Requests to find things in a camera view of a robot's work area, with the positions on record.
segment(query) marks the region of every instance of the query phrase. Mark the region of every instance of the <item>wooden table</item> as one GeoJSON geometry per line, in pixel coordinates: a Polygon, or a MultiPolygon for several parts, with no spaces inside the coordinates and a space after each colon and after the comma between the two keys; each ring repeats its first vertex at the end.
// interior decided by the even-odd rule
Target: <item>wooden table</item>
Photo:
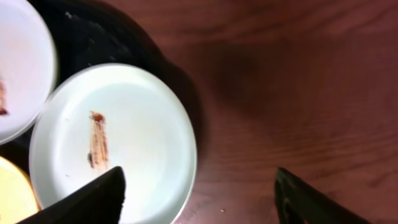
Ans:
{"type": "Polygon", "coordinates": [[[278,223],[277,167],[398,223],[396,0],[104,1],[183,74],[199,158],[177,223],[278,223]]]}

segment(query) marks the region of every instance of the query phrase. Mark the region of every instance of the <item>red sauce smear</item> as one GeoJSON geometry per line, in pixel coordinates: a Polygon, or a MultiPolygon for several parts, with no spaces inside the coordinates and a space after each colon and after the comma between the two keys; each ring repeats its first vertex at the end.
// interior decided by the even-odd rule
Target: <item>red sauce smear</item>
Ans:
{"type": "Polygon", "coordinates": [[[97,112],[90,111],[91,141],[88,162],[91,168],[105,170],[108,168],[108,145],[105,135],[105,117],[97,112]]]}
{"type": "Polygon", "coordinates": [[[4,87],[4,80],[0,80],[0,115],[8,114],[6,107],[6,87],[4,87]]]}

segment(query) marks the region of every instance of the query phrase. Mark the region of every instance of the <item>plate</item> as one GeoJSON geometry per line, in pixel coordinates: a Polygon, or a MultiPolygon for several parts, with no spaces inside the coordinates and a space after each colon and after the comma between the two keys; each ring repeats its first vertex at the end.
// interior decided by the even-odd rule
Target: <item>plate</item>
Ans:
{"type": "Polygon", "coordinates": [[[17,223],[39,211],[29,178],[0,157],[0,223],[17,223]]]}
{"type": "Polygon", "coordinates": [[[55,84],[55,48],[36,10],[25,0],[0,0],[0,80],[7,115],[0,144],[28,130],[55,84]]]}
{"type": "Polygon", "coordinates": [[[191,194],[197,150],[188,115],[167,85],[140,68],[104,64],[72,76],[50,97],[34,127],[29,160],[43,208],[121,166],[121,223],[172,223],[191,194]],[[99,151],[91,153],[93,146],[99,151]],[[104,151],[108,159],[99,161],[105,166],[92,168],[90,159],[98,161],[104,151]]]}

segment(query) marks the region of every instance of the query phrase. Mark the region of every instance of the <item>yellow plate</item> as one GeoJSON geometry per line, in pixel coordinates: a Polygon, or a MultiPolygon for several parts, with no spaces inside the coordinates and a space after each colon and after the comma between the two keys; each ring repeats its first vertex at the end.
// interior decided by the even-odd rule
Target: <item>yellow plate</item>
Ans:
{"type": "Polygon", "coordinates": [[[38,211],[28,176],[0,157],[0,224],[17,223],[38,211]]]}

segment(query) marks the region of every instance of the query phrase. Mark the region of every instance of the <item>food residue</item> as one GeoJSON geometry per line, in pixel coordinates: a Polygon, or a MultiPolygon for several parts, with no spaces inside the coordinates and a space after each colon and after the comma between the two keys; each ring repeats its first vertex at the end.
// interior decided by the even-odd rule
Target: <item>food residue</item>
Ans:
{"type": "Polygon", "coordinates": [[[105,170],[108,168],[108,147],[105,135],[105,117],[90,111],[91,141],[90,152],[87,155],[91,168],[105,170]]]}
{"type": "Polygon", "coordinates": [[[0,80],[0,115],[7,115],[6,87],[4,80],[0,80]]]}

